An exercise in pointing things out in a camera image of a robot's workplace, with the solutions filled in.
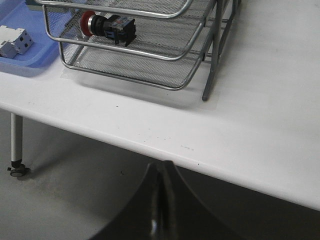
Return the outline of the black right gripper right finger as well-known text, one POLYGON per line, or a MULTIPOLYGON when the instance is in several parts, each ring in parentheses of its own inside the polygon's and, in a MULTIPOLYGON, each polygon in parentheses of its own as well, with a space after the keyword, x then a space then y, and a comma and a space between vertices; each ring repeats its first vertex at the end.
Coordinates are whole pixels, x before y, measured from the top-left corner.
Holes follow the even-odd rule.
POLYGON ((242 240, 187 185, 172 161, 161 170, 161 237, 164 240, 242 240))

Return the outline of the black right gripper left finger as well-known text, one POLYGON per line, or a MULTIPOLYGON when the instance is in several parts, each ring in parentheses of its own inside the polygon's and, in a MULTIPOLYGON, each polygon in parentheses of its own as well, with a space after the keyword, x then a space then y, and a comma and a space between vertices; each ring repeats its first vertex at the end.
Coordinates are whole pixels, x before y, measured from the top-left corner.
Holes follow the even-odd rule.
POLYGON ((92 240, 160 239, 160 192, 162 175, 154 163, 148 165, 133 197, 116 217, 95 234, 92 240))

